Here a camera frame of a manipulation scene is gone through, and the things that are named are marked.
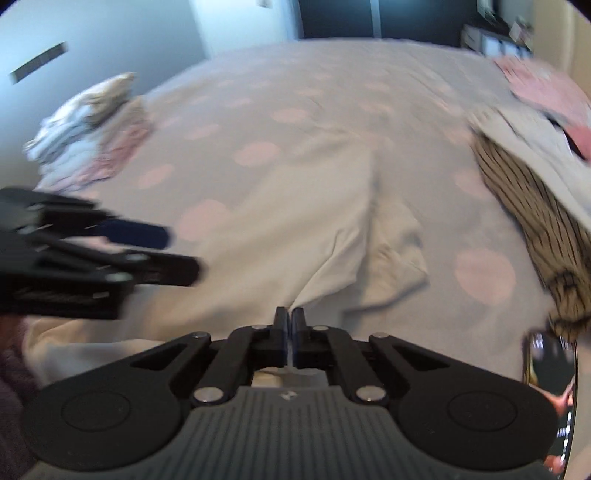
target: purple towel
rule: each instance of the purple towel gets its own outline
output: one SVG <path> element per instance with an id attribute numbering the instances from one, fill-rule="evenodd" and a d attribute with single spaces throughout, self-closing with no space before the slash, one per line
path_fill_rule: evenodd
<path id="1" fill-rule="evenodd" d="M 0 353 L 0 480 L 17 480 L 34 464 L 22 436 L 20 416 L 37 386 L 22 359 L 22 334 Z"/>

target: gray gripper base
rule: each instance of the gray gripper base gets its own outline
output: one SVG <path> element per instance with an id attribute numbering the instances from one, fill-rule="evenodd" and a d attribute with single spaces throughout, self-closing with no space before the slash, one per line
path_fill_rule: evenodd
<path id="1" fill-rule="evenodd" d="M 347 400 L 340 387 L 241 387 L 225 405 L 193 410 L 152 457 L 81 473 L 44 463 L 24 480 L 556 480 L 541 462 L 469 472 L 427 456 L 386 409 Z"/>

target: folded clothes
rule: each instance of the folded clothes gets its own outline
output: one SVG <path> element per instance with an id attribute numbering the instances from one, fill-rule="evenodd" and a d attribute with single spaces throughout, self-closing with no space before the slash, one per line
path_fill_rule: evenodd
<path id="1" fill-rule="evenodd" d="M 591 167 L 574 155 L 563 132 L 527 105 L 486 108 L 472 127 L 523 161 L 563 207 L 591 231 Z"/>
<path id="2" fill-rule="evenodd" d="M 495 63 L 505 74 L 513 94 L 525 103 L 591 127 L 591 105 L 584 91 L 566 74 L 539 60 L 504 56 Z"/>
<path id="3" fill-rule="evenodd" d="M 116 75 L 74 95 L 51 117 L 41 121 L 42 129 L 33 142 L 59 125 L 79 122 L 92 127 L 99 125 L 129 98 L 134 78 L 135 74 L 131 72 Z"/>
<path id="4" fill-rule="evenodd" d="M 41 165 L 43 179 L 37 185 L 37 190 L 73 192 L 94 181 L 117 175 L 152 131 L 152 123 L 140 119 L 138 123 L 116 133 L 102 150 L 86 140 L 70 145 L 59 160 Z"/>
<path id="5" fill-rule="evenodd" d="M 478 136 L 476 159 L 484 182 L 516 218 L 540 280 L 556 304 L 550 325 L 574 341 L 591 320 L 591 233 L 545 181 L 495 140 Z"/>
<path id="6" fill-rule="evenodd" d="M 29 159 L 37 160 L 42 164 L 55 163 L 53 167 L 44 169 L 45 172 L 52 171 L 58 168 L 58 165 L 63 164 L 64 159 L 61 157 L 68 147 L 75 142 L 83 141 L 86 143 L 88 150 L 98 150 L 100 152 L 122 129 L 147 118 L 148 114 L 144 109 L 142 97 L 135 97 L 121 105 L 109 119 L 95 130 L 89 129 L 89 126 L 84 123 L 78 123 L 77 125 L 64 124 L 52 129 L 51 134 L 29 152 Z"/>

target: air vent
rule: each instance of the air vent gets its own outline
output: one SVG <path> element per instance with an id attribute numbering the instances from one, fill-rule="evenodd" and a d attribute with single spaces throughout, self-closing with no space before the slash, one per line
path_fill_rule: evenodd
<path id="1" fill-rule="evenodd" d="M 52 60 L 58 58 L 60 55 L 67 52 L 65 43 L 60 43 L 49 50 L 44 51 L 40 55 L 37 55 L 34 59 L 29 60 L 23 66 L 17 68 L 10 75 L 13 83 L 20 82 L 23 78 L 29 76 L 35 70 L 40 69 L 44 65 L 47 65 Z"/>

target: pink polka dot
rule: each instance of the pink polka dot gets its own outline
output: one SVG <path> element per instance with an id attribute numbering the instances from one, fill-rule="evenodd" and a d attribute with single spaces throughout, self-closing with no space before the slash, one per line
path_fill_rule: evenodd
<path id="1" fill-rule="evenodd" d="M 304 88 L 303 90 L 298 90 L 296 93 L 304 97 L 320 97 L 324 95 L 324 92 L 318 88 Z"/>
<path id="2" fill-rule="evenodd" d="M 361 132 L 360 135 L 367 146 L 372 149 L 381 148 L 387 140 L 385 136 L 374 132 Z"/>
<path id="3" fill-rule="evenodd" d="M 137 188 L 141 190 L 150 189 L 156 185 L 162 183 L 168 177 L 172 175 L 174 166 L 170 163 L 160 165 L 159 167 L 152 168 L 144 173 L 137 181 Z"/>
<path id="4" fill-rule="evenodd" d="M 437 90 L 439 90 L 441 93 L 445 93 L 446 95 L 453 93 L 453 88 L 449 85 L 449 83 L 440 83 L 437 85 Z"/>
<path id="5" fill-rule="evenodd" d="M 274 160 L 280 153 L 277 145 L 271 142 L 254 142 L 234 154 L 234 161 L 243 167 L 260 167 Z"/>
<path id="6" fill-rule="evenodd" d="M 186 210 L 177 223 L 179 238 L 196 242 L 230 218 L 230 210 L 217 200 L 204 200 Z"/>
<path id="7" fill-rule="evenodd" d="M 166 118 L 160 123 L 160 128 L 170 128 L 174 124 L 178 123 L 181 118 L 179 116 L 171 116 Z"/>
<path id="8" fill-rule="evenodd" d="M 228 102 L 226 104 L 226 107 L 227 108 L 240 108 L 241 106 L 250 105 L 251 103 L 253 103 L 251 98 L 243 97 L 243 98 L 238 98 L 236 100 Z"/>
<path id="9" fill-rule="evenodd" d="M 261 88 L 267 88 L 271 86 L 271 82 L 269 80 L 263 80 L 261 82 L 255 82 L 253 84 L 251 84 L 251 88 L 253 90 L 258 90 Z"/>
<path id="10" fill-rule="evenodd" d="M 185 135 L 185 140 L 200 140 L 201 138 L 210 137 L 219 130 L 220 126 L 218 124 L 195 127 L 195 129 L 191 130 L 187 135 Z"/>
<path id="11" fill-rule="evenodd" d="M 200 95 L 198 97 L 191 99 L 191 101 L 189 103 L 191 105 L 199 105 L 200 103 L 203 103 L 205 100 L 208 100 L 208 99 L 209 99 L 209 95 Z"/>
<path id="12" fill-rule="evenodd" d="M 314 78 L 320 82 L 324 82 L 326 80 L 330 80 L 332 75 L 330 73 L 317 73 L 314 75 Z"/>
<path id="13" fill-rule="evenodd" d="M 86 190 L 85 192 L 80 192 L 78 196 L 85 200 L 98 200 L 99 192 L 97 190 Z"/>
<path id="14" fill-rule="evenodd" d="M 377 102 L 362 102 L 359 106 L 367 113 L 392 113 L 394 111 L 390 105 Z"/>
<path id="15" fill-rule="evenodd" d="M 464 114 L 464 109 L 462 107 L 459 105 L 451 105 L 445 100 L 436 99 L 435 104 L 441 108 L 441 110 L 449 113 L 452 116 L 462 116 Z"/>
<path id="16" fill-rule="evenodd" d="M 365 88 L 367 88 L 368 90 L 372 90 L 374 92 L 389 92 L 390 91 L 390 87 L 382 82 L 370 82 L 370 83 L 366 83 L 365 84 Z"/>
<path id="17" fill-rule="evenodd" d="M 445 136 L 454 145 L 470 145 L 474 139 L 472 130 L 464 126 L 448 130 Z"/>
<path id="18" fill-rule="evenodd" d="M 456 279 L 464 291 L 485 305 L 499 305 L 511 298 L 515 270 L 509 259 L 486 248 L 466 250 L 456 257 Z"/>
<path id="19" fill-rule="evenodd" d="M 494 198 L 494 195 L 486 188 L 486 185 L 482 181 L 482 176 L 476 170 L 466 168 L 465 170 L 457 171 L 453 179 L 460 190 L 474 198 L 479 200 L 490 200 Z"/>
<path id="20" fill-rule="evenodd" d="M 180 97 L 177 94 L 172 94 L 172 95 L 169 95 L 168 97 L 166 97 L 166 99 L 164 100 L 164 103 L 171 104 L 171 103 L 177 102 L 179 99 L 180 99 Z"/>
<path id="21" fill-rule="evenodd" d="M 281 124 L 296 124 L 308 118 L 308 112 L 300 108 L 286 108 L 273 113 L 272 118 Z"/>
<path id="22" fill-rule="evenodd" d="M 117 253 L 121 252 L 122 250 L 125 250 L 124 247 L 109 242 L 109 239 L 105 236 L 93 236 L 90 238 L 84 238 L 80 241 L 80 243 L 84 247 L 93 248 L 95 250 L 100 250 L 102 252 L 108 253 Z"/>

